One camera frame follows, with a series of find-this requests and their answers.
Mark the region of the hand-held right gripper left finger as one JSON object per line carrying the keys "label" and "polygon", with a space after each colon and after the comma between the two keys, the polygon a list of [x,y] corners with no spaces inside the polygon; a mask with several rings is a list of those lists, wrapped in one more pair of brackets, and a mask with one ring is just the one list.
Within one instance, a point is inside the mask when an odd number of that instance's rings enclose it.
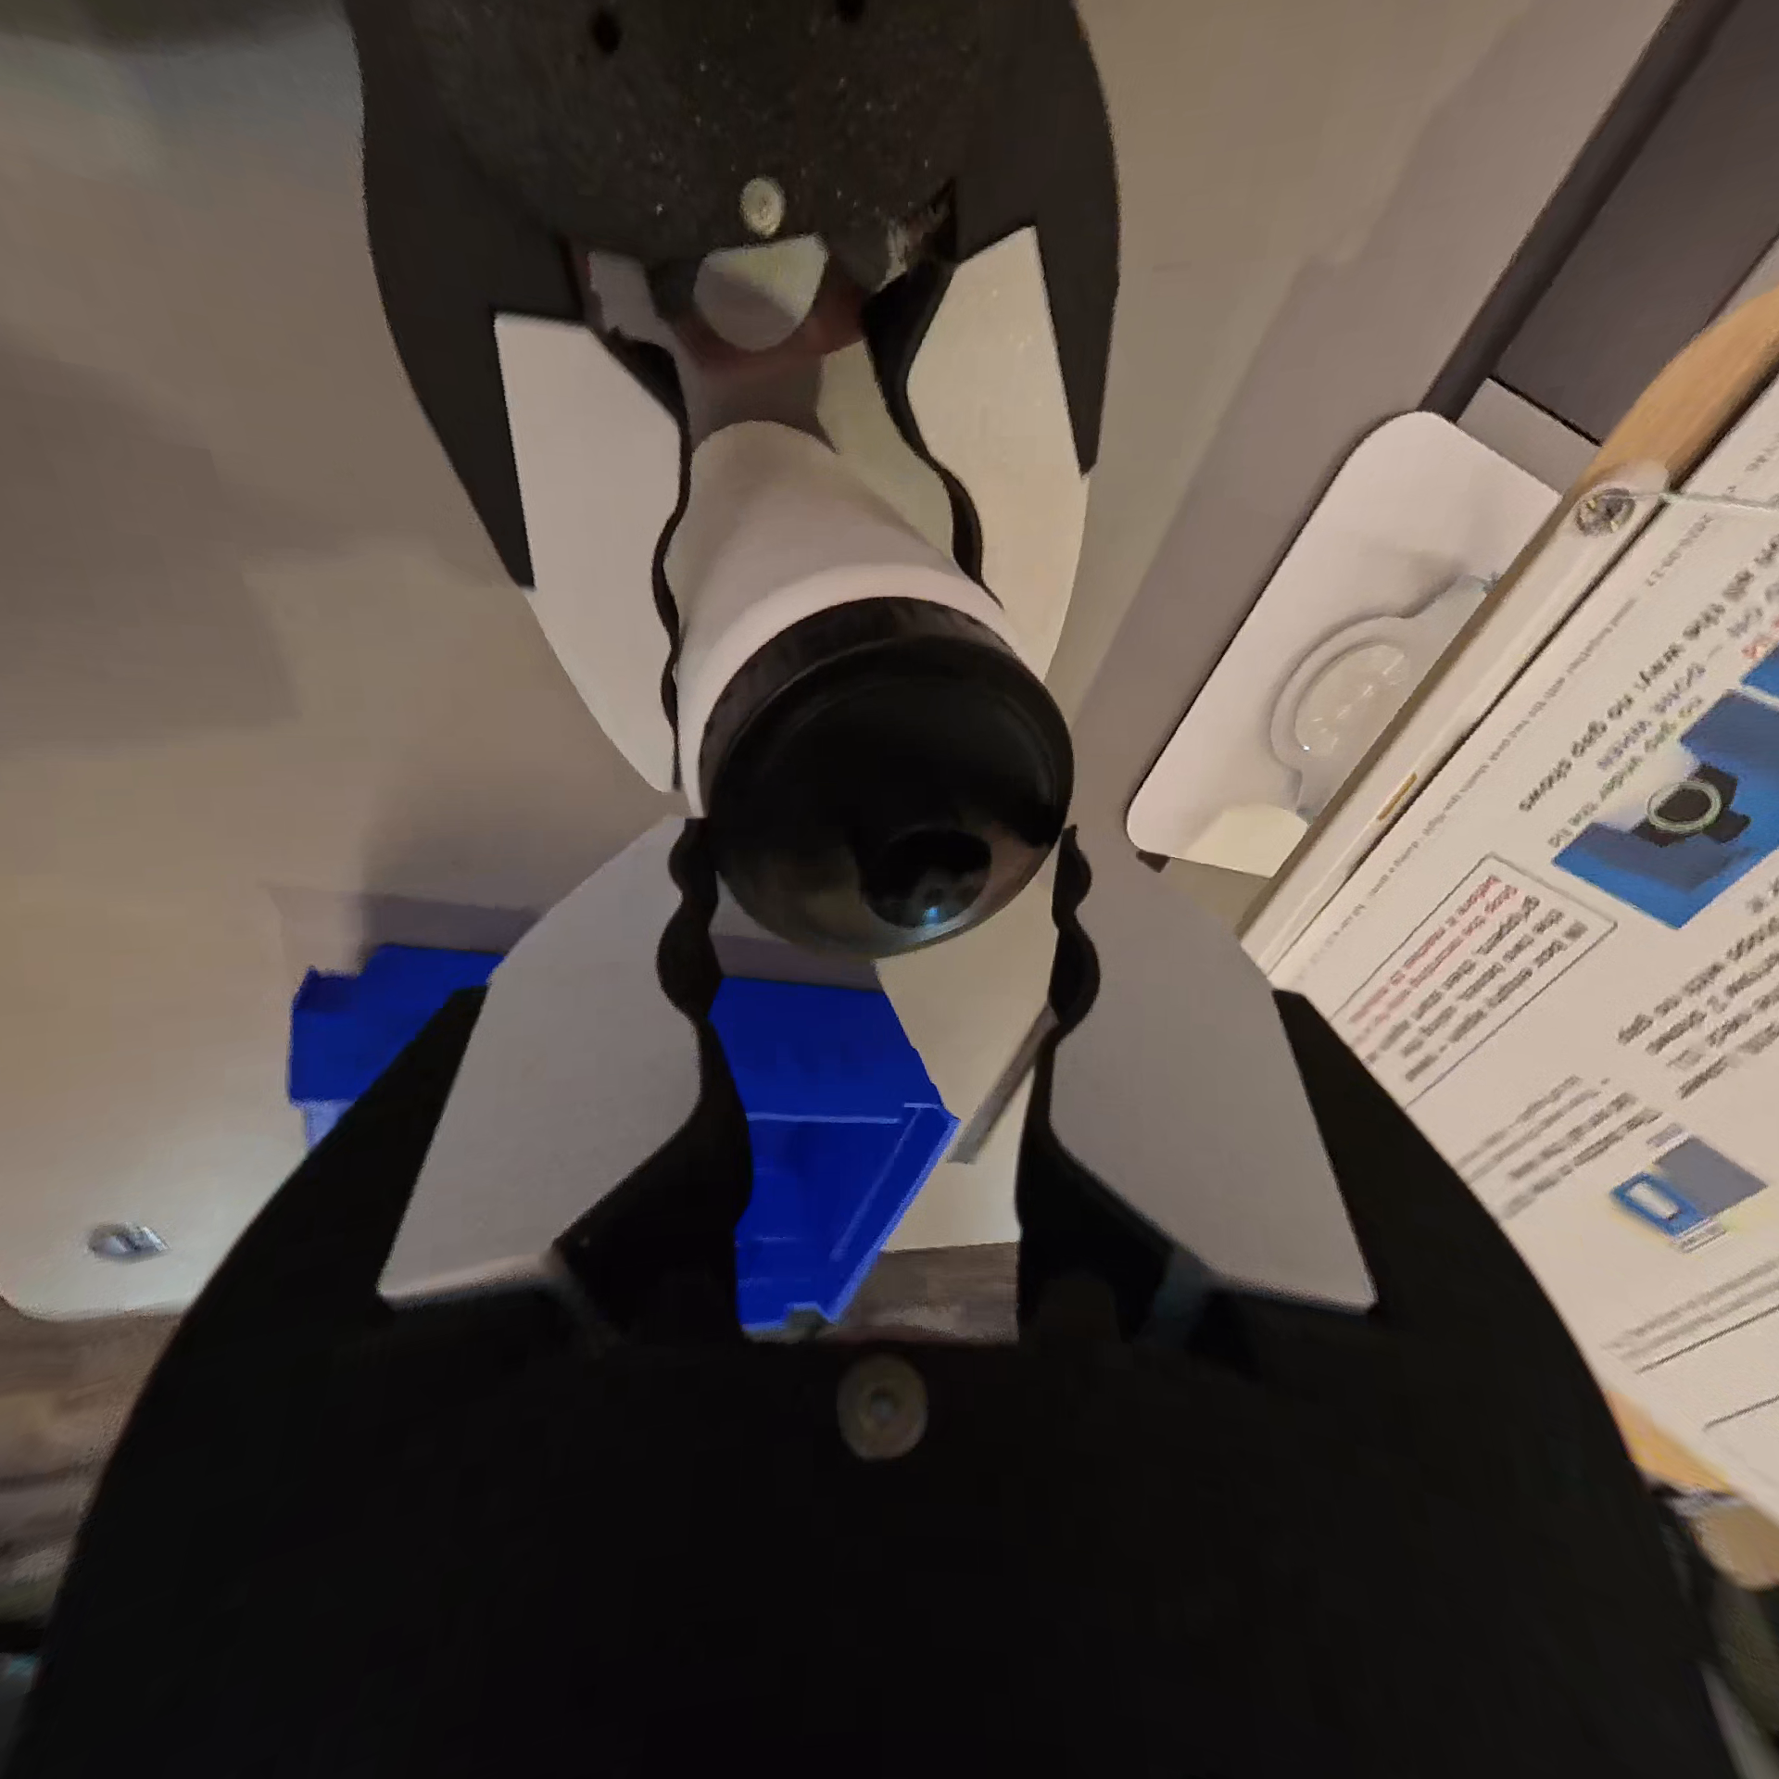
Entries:
{"label": "hand-held right gripper left finger", "polygon": [[551,1284],[602,1339],[743,1342],[747,1109],[716,1031],[720,874],[670,816],[496,970],[383,1265],[387,1301]]}

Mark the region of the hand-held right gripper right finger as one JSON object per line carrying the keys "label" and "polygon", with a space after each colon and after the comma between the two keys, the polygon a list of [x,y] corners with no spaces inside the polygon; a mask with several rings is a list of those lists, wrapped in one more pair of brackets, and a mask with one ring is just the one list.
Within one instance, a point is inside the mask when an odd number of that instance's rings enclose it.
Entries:
{"label": "hand-held right gripper right finger", "polygon": [[1377,1304],[1278,999],[1135,855],[1054,855],[1050,1027],[1018,1149],[1018,1329],[1190,1342],[1226,1304]]}

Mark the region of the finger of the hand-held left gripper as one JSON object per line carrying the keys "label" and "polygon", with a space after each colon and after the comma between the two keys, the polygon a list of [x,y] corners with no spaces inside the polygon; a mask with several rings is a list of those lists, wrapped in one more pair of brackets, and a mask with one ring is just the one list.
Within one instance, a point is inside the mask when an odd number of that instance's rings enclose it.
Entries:
{"label": "finger of the hand-held left gripper", "polygon": [[677,421],[583,323],[503,313],[496,341],[531,617],[599,731],[670,794],[670,638],[655,566],[677,507]]}
{"label": "finger of the hand-held left gripper", "polygon": [[1087,472],[1063,400],[1034,226],[963,262],[910,371],[910,411],[933,459],[974,502],[980,582],[1009,617],[1037,678],[1050,678],[1072,611]]}

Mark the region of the white plastic bottle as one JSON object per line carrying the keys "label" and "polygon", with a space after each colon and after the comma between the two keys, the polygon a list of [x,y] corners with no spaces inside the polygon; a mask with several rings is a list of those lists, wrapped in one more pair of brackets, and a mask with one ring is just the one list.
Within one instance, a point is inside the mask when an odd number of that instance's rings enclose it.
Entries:
{"label": "white plastic bottle", "polygon": [[1008,611],[915,533],[812,434],[750,421],[698,444],[689,505],[668,544],[677,603],[677,773],[706,816],[706,734],[721,695],[793,625],[856,601],[963,611],[1025,664]]}

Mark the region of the blue plastic bin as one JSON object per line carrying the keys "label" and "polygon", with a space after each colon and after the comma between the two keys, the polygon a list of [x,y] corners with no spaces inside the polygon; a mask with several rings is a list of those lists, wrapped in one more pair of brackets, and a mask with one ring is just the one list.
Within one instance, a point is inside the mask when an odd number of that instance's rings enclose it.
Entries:
{"label": "blue plastic bin", "polygon": [[[287,1100],[319,1146],[397,1055],[503,953],[378,944],[310,970],[292,999]],[[955,1136],[881,989],[728,976],[712,1011],[747,1109],[753,1195],[734,1228],[740,1323],[842,1323]]]}

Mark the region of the black bottle lid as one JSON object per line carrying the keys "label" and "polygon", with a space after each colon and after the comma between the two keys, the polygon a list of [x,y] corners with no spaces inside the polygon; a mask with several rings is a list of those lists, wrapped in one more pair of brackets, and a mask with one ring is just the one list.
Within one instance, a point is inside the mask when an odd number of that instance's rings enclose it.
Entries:
{"label": "black bottle lid", "polygon": [[878,962],[987,924],[1054,855],[1073,742],[966,611],[869,598],[768,638],[698,752],[706,843],[768,936]]}

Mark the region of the person's left hand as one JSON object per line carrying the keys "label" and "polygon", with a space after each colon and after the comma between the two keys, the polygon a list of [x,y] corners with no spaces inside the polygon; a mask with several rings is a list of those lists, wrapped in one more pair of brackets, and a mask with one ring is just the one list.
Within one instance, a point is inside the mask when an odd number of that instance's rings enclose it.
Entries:
{"label": "person's left hand", "polygon": [[860,307],[851,277],[817,285],[804,313],[743,285],[692,304],[668,325],[692,441],[747,421],[820,434],[823,361],[864,338]]}

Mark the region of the printed instruction sheet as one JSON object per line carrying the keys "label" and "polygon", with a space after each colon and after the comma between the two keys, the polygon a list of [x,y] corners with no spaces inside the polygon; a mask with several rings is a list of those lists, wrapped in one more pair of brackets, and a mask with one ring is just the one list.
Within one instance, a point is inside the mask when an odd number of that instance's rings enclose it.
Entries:
{"label": "printed instruction sheet", "polygon": [[1303,992],[1777,1519],[1777,385],[1344,880]]}

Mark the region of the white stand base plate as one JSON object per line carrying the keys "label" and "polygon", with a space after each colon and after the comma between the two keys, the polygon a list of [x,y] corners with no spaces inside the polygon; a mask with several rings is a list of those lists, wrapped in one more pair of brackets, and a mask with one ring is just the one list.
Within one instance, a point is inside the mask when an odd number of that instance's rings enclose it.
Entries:
{"label": "white stand base plate", "polygon": [[1278,874],[1556,502],[1436,412],[1366,434],[1133,795],[1130,839]]}

